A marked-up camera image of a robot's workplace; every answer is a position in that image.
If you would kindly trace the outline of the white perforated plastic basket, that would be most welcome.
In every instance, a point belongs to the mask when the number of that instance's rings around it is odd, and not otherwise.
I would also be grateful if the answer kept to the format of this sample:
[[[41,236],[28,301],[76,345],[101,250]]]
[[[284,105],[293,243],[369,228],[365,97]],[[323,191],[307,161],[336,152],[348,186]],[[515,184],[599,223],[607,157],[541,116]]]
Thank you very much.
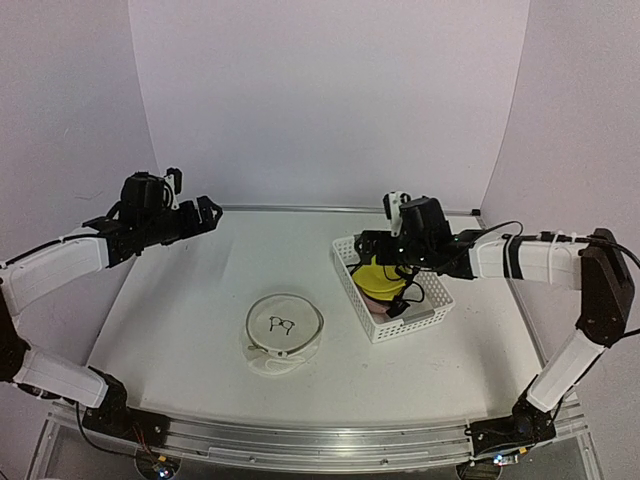
[[[332,261],[371,343],[381,343],[441,323],[455,300],[433,273],[409,267],[362,265],[354,237],[332,242]]]

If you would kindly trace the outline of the white mesh laundry bag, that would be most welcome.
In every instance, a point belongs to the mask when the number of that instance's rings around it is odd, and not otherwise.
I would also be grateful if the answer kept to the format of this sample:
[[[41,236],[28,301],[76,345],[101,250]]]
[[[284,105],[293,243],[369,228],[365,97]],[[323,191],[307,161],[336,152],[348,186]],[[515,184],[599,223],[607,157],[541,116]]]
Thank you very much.
[[[312,360],[321,345],[325,319],[308,299],[275,293],[257,300],[244,323],[243,354],[251,371],[265,377],[287,375]],[[273,358],[268,350],[289,353]]]

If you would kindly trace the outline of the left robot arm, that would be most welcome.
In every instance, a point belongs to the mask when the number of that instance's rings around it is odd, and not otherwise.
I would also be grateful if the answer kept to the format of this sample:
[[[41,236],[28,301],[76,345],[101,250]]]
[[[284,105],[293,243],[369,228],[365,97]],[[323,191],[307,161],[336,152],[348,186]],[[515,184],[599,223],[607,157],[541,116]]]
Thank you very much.
[[[69,354],[51,351],[21,333],[24,313],[119,268],[146,250],[168,247],[217,229],[223,209],[208,196],[181,197],[183,174],[139,171],[127,177],[107,213],[1,263],[1,381],[42,399],[70,404],[85,432],[160,447],[170,420],[137,408],[124,383]]]

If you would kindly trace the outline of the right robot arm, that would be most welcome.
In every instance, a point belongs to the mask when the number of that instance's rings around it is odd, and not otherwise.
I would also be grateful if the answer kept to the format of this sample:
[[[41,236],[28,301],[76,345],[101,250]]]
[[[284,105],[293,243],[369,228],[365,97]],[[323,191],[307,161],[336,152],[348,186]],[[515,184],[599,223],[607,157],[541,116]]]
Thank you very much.
[[[635,297],[628,266],[638,257],[606,228],[509,234],[498,224],[453,232],[437,199],[400,192],[385,196],[384,209],[388,229],[354,238],[358,272],[391,266],[405,282],[428,273],[546,287],[541,310],[563,321],[564,339],[508,415],[474,421],[466,434],[473,459],[494,462],[553,440],[565,396],[607,350],[635,334],[627,328]]]

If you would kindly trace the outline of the beige zipper pull tab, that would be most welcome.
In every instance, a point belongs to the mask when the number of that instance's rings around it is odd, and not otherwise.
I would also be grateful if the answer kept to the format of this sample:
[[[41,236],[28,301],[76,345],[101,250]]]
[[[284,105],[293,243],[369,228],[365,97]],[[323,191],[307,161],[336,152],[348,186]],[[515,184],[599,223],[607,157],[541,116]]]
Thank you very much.
[[[268,350],[267,354],[273,358],[288,358],[289,353],[281,350]]]

